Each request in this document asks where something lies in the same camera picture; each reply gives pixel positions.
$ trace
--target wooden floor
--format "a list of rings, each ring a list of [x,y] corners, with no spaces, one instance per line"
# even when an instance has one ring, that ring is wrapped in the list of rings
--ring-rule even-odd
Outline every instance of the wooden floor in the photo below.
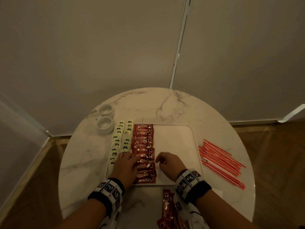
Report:
[[[236,126],[254,171],[258,228],[305,225],[305,122]],[[0,213],[0,229],[53,228],[61,220],[58,174],[69,137],[52,138]]]

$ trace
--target forearm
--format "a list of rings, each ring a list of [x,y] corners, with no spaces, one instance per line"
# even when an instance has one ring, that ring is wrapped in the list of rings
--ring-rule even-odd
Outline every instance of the forearm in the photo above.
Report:
[[[196,207],[211,229],[256,228],[212,190],[197,199]]]
[[[97,229],[105,215],[106,208],[104,204],[96,199],[89,199],[55,229]]]

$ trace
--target wristband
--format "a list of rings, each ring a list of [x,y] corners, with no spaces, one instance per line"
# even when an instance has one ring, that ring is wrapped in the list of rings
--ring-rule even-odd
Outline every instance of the wristband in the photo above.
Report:
[[[196,206],[196,200],[207,193],[211,186],[204,181],[204,178],[194,169],[184,170],[176,182],[176,192],[185,202]]]
[[[93,190],[88,196],[88,200],[91,198],[99,200],[106,208],[106,216],[110,216],[120,207],[124,193],[125,188],[120,180],[108,178]]]

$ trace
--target person's right arm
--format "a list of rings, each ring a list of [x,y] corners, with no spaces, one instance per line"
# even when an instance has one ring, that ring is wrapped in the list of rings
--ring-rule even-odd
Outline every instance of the person's right arm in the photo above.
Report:
[[[177,155],[167,152],[161,152],[156,157],[156,162],[159,162],[160,169],[174,182],[177,181],[178,175],[186,169]],[[208,190],[196,200],[196,207],[211,229],[256,228],[212,190]]]

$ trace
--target cup rim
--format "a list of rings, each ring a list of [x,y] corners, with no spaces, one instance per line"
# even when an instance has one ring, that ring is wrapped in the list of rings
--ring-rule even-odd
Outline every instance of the cup rim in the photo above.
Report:
[[[108,103],[104,103],[104,104],[101,104],[101,105],[99,105],[98,106],[98,108],[97,108],[97,112],[98,112],[98,114],[100,114],[100,115],[102,115],[102,116],[105,116],[106,114],[102,114],[102,113],[100,113],[100,108],[102,107],[102,106],[110,106],[111,107],[111,110],[108,112],[108,113],[106,113],[106,114],[109,114],[109,113],[111,113],[112,112],[112,110],[113,110],[113,107],[112,107],[112,105],[111,104],[108,104]]]
[[[104,118],[109,118],[109,119],[111,120],[111,123],[110,123],[110,125],[109,125],[107,128],[100,128],[100,127],[97,126],[97,122],[98,122],[102,117],[104,117]],[[95,126],[96,126],[98,129],[100,129],[100,130],[108,129],[111,125],[112,125],[112,118],[109,117],[109,116],[101,116],[100,118],[97,119],[97,121],[96,121],[96,123],[95,123]]]

